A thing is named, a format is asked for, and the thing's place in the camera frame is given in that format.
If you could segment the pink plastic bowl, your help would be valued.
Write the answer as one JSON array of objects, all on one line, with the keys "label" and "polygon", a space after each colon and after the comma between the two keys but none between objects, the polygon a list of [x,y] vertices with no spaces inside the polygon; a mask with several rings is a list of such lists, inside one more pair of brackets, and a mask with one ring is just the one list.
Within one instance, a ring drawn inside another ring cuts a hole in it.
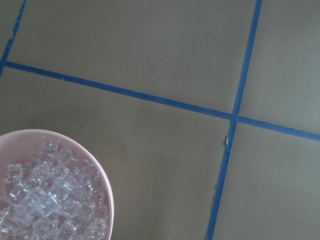
[{"label": "pink plastic bowl", "polygon": [[24,163],[29,160],[33,150],[39,150],[44,143],[50,142],[58,144],[63,148],[70,148],[76,156],[84,157],[95,164],[103,179],[106,199],[108,205],[108,232],[104,237],[105,240],[110,240],[113,232],[115,206],[114,196],[110,181],[106,175],[104,168],[100,162],[81,144],[75,140],[49,130],[44,129],[23,129],[0,136],[0,191],[4,190],[4,178],[6,176],[7,166],[9,164]]}]

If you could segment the clear ice cubes pile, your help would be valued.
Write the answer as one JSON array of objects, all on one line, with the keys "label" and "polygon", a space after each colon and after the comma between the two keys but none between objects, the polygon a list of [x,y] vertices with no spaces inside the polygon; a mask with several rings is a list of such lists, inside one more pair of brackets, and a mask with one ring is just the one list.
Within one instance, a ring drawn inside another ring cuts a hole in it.
[{"label": "clear ice cubes pile", "polygon": [[109,226],[106,186],[97,167],[70,148],[43,145],[6,168],[0,198],[3,240],[101,240]]}]

